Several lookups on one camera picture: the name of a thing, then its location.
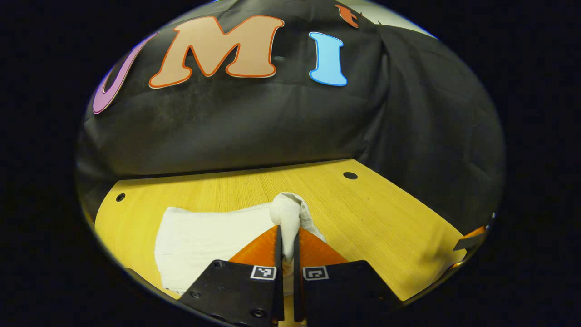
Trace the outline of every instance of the purple letter u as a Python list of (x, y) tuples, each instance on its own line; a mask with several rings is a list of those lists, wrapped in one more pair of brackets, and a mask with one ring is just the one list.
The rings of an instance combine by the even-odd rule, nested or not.
[(129, 68), (131, 68), (133, 60), (135, 60), (135, 57), (137, 57), (137, 54), (140, 52), (141, 48), (144, 47), (147, 41), (151, 40), (151, 38), (157, 35), (157, 33), (158, 32), (153, 33), (153, 35), (141, 41), (138, 45), (135, 46), (135, 48), (133, 48), (133, 50), (131, 50), (131, 53), (129, 53), (129, 56), (127, 56), (127, 59), (125, 59), (125, 61), (123, 62), (121, 69), (119, 69), (115, 81), (113, 82), (111, 87), (107, 90), (107, 92), (105, 92), (105, 84), (107, 83), (107, 79), (109, 79), (109, 75), (111, 75), (111, 71), (113, 70), (111, 68), (111, 70), (109, 71), (107, 76), (105, 76), (105, 78), (97, 88), (97, 91), (95, 92), (95, 98), (93, 99), (94, 114), (102, 112), (109, 106), (109, 104), (111, 104), (113, 98), (119, 92), (119, 89), (121, 88), (121, 85), (125, 80), (125, 77), (127, 77), (127, 72), (129, 72)]

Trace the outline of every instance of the tan letter m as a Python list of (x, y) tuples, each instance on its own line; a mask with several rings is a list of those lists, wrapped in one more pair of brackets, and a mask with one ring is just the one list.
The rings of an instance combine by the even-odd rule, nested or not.
[(226, 67), (234, 77), (270, 77), (276, 68), (270, 62), (274, 34), (284, 22), (269, 16), (252, 16), (224, 33), (215, 17), (189, 20), (174, 28), (178, 34), (167, 50), (159, 72), (149, 87), (163, 88), (182, 83), (192, 75), (185, 66), (191, 49), (204, 76), (212, 76), (228, 54), (238, 47), (236, 59)]

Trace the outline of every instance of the black cloth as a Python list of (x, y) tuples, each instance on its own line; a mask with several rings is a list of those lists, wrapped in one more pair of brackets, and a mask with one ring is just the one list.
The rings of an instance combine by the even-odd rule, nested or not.
[[(486, 90), (439, 40), (375, 25), (352, 10), (355, 29), (336, 3), (223, 0), (159, 29), (112, 104), (94, 115), (92, 98), (88, 102), (77, 164), (87, 212), (96, 215), (119, 179), (354, 158), (461, 233), (482, 226), (500, 201), (505, 160), (501, 124)], [(227, 75), (236, 50), (205, 77), (190, 52), (185, 65), (193, 73), (187, 81), (158, 90), (148, 86), (176, 25), (215, 16), (227, 33), (254, 15), (285, 22), (272, 45), (273, 77)], [(311, 31), (343, 41), (346, 86), (309, 78), (317, 60)]]

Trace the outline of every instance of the crumpled white cloth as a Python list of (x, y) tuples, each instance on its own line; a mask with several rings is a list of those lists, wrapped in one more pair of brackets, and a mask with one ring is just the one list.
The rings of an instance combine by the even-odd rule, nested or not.
[(231, 212), (167, 208), (155, 244), (162, 286), (182, 295), (213, 260), (229, 260), (274, 225), (280, 225), (282, 232), (284, 295), (292, 294), (293, 246), (299, 227), (326, 240), (304, 199), (289, 192), (278, 194), (272, 202)]

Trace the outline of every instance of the orange object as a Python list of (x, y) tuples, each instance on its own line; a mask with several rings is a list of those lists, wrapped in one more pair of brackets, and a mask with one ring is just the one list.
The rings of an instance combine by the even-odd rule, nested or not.
[(474, 230), (473, 232), (466, 234), (464, 237), (461, 238), (461, 240), (467, 239), (467, 238), (472, 237), (472, 236), (480, 235), (480, 234), (484, 233), (485, 231), (486, 231), (486, 228), (484, 226), (482, 226), (482, 227)]
[(452, 269), (452, 268), (456, 268), (456, 267), (460, 266), (460, 265), (461, 265), (461, 264), (463, 264), (463, 263), (464, 263), (464, 261), (456, 262), (455, 264), (453, 264), (453, 265), (450, 267), (450, 269)]
[(274, 267), (277, 227), (273, 226), (236, 253), (229, 262)]
[(304, 228), (299, 228), (300, 267), (316, 267), (347, 263), (337, 251)]
[(343, 18), (343, 20), (346, 21), (347, 24), (353, 27), (359, 27), (359, 25), (353, 20), (357, 19), (357, 17), (355, 17), (355, 15), (352, 14), (349, 9), (343, 6), (339, 6), (337, 4), (335, 4), (335, 7), (339, 8), (339, 15), (341, 15), (341, 18)]

